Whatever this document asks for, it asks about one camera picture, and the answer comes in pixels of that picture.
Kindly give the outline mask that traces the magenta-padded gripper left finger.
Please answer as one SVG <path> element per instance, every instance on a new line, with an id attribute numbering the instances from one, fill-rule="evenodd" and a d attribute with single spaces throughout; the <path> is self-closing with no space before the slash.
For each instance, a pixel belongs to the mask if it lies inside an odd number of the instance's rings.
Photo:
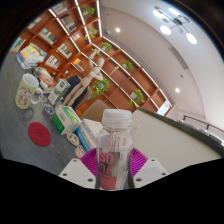
<path id="1" fill-rule="evenodd" d="M 94 189 L 98 173 L 97 149 L 91 149 L 80 159 L 73 158 L 59 176 L 78 186 Z"/>

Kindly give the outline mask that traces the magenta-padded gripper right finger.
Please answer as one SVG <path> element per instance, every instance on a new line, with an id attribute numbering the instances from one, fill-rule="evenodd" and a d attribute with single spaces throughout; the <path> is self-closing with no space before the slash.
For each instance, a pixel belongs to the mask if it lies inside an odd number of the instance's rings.
<path id="1" fill-rule="evenodd" d="M 147 158 L 142 152 L 131 152 L 130 174 L 135 188 L 141 188 L 168 175 L 156 158 Z"/>

